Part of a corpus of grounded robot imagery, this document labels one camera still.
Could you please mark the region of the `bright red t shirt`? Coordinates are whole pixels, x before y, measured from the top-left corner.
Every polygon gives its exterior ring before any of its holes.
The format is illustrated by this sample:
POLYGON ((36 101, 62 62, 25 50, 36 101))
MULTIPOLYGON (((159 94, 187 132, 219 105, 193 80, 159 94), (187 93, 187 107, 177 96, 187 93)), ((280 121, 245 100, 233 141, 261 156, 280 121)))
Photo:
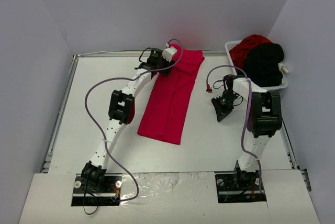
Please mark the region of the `bright red t shirt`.
POLYGON ((168 76, 159 75, 153 86, 137 134, 171 144, 181 144, 189 101, 199 68, 201 50, 184 50, 168 76))

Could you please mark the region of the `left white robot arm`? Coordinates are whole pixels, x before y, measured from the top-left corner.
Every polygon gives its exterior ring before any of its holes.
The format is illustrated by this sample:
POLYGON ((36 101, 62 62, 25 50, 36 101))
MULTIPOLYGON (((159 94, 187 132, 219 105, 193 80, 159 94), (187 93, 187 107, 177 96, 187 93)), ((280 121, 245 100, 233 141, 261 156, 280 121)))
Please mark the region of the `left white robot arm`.
POLYGON ((137 71, 134 77, 109 78, 96 83, 87 91, 84 100, 85 110, 103 135, 103 143, 99 145, 81 172, 81 177, 87 180, 86 185, 92 191, 99 192, 105 187, 108 159, 120 134, 135 116, 135 98, 157 73, 169 75, 171 68, 176 63, 173 60, 176 54, 177 49, 173 46, 167 46, 163 50, 152 48, 147 60, 141 61, 140 65, 135 68, 137 71), (125 80, 129 83, 124 88, 112 92, 108 109, 109 122, 107 129, 104 130, 88 109, 88 96, 99 85, 116 80, 125 80))

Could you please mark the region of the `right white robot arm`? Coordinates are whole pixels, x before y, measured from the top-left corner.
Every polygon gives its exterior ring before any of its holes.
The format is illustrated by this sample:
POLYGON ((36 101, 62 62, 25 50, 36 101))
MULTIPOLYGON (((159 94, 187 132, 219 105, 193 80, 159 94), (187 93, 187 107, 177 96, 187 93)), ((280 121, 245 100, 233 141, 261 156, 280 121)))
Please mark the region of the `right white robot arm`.
POLYGON ((222 82, 223 93, 211 99, 218 122, 233 111, 238 97, 247 102, 241 136, 242 155, 232 176, 233 185, 244 189, 261 176, 260 158, 270 139, 282 127, 281 98, 279 93, 271 93, 237 75, 226 75, 222 82))

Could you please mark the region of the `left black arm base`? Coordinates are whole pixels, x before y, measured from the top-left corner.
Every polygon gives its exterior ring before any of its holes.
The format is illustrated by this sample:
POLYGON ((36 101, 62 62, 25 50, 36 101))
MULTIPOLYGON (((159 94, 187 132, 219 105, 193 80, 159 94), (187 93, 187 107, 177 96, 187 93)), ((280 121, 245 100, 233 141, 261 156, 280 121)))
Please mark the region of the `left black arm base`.
POLYGON ((119 206, 122 187, 120 174, 107 174, 100 189, 94 189, 89 185, 86 195, 84 195, 85 182, 86 180, 79 174, 76 175, 72 192, 72 207, 119 206))

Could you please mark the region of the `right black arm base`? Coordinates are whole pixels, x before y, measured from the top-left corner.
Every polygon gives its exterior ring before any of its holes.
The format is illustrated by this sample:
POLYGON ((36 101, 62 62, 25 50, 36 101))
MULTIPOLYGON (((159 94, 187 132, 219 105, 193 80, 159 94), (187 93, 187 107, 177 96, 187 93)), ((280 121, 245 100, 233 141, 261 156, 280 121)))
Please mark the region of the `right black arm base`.
POLYGON ((258 178, 237 183, 232 173, 215 173, 217 199, 220 204, 266 202, 261 193, 258 178))

